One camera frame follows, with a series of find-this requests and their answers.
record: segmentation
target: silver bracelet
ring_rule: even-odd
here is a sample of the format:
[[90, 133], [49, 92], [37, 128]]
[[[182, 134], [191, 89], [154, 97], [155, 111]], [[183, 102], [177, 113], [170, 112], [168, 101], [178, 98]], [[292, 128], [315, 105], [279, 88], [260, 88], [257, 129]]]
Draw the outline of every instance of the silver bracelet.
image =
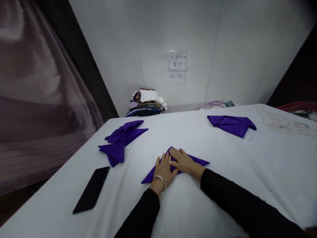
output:
[[156, 175], [156, 176], [154, 176], [154, 178], [152, 179], [152, 181], [155, 179], [155, 178], [160, 178], [162, 181], [163, 181], [163, 183], [164, 183], [164, 190], [166, 189], [166, 183], [165, 183], [165, 180], [163, 179], [163, 177], [161, 176], [161, 175]]

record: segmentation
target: purple curtain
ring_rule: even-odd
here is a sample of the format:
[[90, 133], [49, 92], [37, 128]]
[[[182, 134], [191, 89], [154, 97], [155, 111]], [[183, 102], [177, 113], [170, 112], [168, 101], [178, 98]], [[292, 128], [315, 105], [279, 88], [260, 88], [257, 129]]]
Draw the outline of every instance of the purple curtain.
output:
[[51, 177], [104, 122], [35, 2], [0, 6], [2, 195]]

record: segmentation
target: woman's right hand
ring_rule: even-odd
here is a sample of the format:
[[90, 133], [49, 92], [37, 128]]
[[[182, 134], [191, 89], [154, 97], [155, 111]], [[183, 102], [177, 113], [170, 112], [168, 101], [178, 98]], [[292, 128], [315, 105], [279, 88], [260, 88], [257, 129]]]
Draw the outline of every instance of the woman's right hand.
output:
[[169, 153], [177, 161], [170, 161], [170, 165], [176, 167], [184, 173], [193, 175], [196, 179], [200, 181], [202, 173], [206, 169], [205, 167], [193, 161], [192, 158], [189, 157], [183, 149], [177, 150], [175, 148], [171, 148], [169, 150]]

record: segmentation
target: black sleeve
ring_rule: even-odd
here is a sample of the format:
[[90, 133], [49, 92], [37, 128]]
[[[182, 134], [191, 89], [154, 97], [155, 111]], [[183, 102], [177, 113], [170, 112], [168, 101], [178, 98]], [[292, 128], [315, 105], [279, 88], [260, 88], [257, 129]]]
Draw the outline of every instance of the black sleeve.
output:
[[308, 237], [274, 207], [209, 169], [202, 174], [200, 188], [250, 237]]
[[151, 237], [158, 212], [159, 197], [152, 189], [147, 189], [115, 237]]

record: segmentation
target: smartphone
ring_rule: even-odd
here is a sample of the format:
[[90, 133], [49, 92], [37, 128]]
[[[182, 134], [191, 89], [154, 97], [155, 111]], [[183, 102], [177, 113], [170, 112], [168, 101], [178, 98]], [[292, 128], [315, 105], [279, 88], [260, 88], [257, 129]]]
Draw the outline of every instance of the smartphone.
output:
[[109, 169], [110, 167], [104, 167], [95, 170], [80, 197], [73, 214], [91, 210], [95, 207]]

